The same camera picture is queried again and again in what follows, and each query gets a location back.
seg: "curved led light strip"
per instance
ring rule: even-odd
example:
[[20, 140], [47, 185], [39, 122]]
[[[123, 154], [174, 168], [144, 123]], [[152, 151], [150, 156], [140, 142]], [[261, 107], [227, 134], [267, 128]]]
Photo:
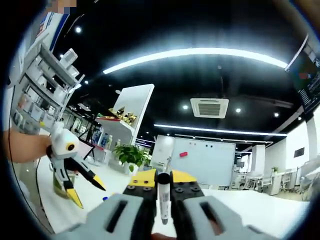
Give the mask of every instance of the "curved led light strip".
[[233, 131], [233, 130], [219, 130], [219, 129], [209, 129], [209, 128], [198, 128], [189, 126], [171, 126], [171, 125], [161, 125], [154, 124], [155, 127], [169, 128], [169, 129], [183, 129], [183, 130], [193, 130], [193, 131], [204, 131], [213, 133], [224, 133], [224, 134], [240, 134], [240, 135], [255, 135], [255, 136], [275, 136], [275, 137], [286, 137], [285, 133], [267, 133], [267, 132], [252, 132], [252, 131]]
[[138, 57], [136, 59], [129, 60], [121, 64], [115, 65], [113, 67], [110, 67], [104, 70], [103, 73], [109, 74], [120, 69], [124, 69], [137, 64], [142, 64], [145, 62], [150, 62], [157, 59], [165, 59], [165, 58], [188, 56], [188, 55], [229, 55], [229, 56], [243, 57], [247, 59], [258, 60], [267, 64], [272, 64], [283, 69], [288, 65], [283, 61], [280, 61], [273, 57], [256, 53], [256, 52], [238, 50], [238, 49], [229, 49], [229, 48], [199, 47], [199, 48], [187, 48], [187, 49], [163, 51], [159, 53], [150, 54], [147, 56]]

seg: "window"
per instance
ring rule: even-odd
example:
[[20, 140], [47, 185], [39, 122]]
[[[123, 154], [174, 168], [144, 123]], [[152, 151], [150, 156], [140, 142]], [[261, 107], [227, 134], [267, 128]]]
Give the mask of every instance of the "window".
[[300, 157], [305, 154], [305, 148], [300, 148], [294, 152], [294, 158]]

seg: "red magnet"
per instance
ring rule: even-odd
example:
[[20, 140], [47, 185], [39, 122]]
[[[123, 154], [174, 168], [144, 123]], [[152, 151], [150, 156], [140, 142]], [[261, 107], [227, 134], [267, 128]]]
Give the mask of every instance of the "red magnet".
[[182, 157], [188, 156], [188, 152], [185, 151], [180, 153], [179, 155], [180, 155], [180, 158], [182, 158]]

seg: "white marker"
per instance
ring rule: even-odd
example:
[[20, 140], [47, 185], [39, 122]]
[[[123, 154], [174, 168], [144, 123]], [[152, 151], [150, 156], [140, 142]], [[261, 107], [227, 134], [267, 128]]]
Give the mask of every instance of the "white marker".
[[170, 201], [170, 175], [160, 173], [158, 175], [158, 189], [161, 220], [164, 225], [168, 223]]

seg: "black ceiling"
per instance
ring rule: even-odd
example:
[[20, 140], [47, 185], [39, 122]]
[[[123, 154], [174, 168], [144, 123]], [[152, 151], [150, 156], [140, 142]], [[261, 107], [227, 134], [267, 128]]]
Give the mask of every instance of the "black ceiling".
[[[153, 124], [272, 132], [301, 105], [290, 76], [278, 66], [242, 57], [193, 55], [103, 74], [103, 70], [137, 57], [199, 47], [247, 50], [289, 63], [303, 41], [272, 1], [177, 2], [100, 0], [81, 17], [71, 15], [54, 54], [59, 56], [73, 48], [78, 54], [74, 66], [86, 75], [89, 84], [75, 91], [70, 104], [85, 103], [92, 113], [106, 114], [118, 97], [115, 90], [154, 84], [139, 136], [152, 139], [170, 133], [262, 140], [161, 129]], [[82, 28], [80, 34], [75, 33], [76, 26]], [[229, 99], [224, 119], [194, 117], [190, 98], [222, 97]], [[285, 107], [276, 101], [283, 101]], [[189, 105], [189, 109], [183, 110], [183, 105]]]

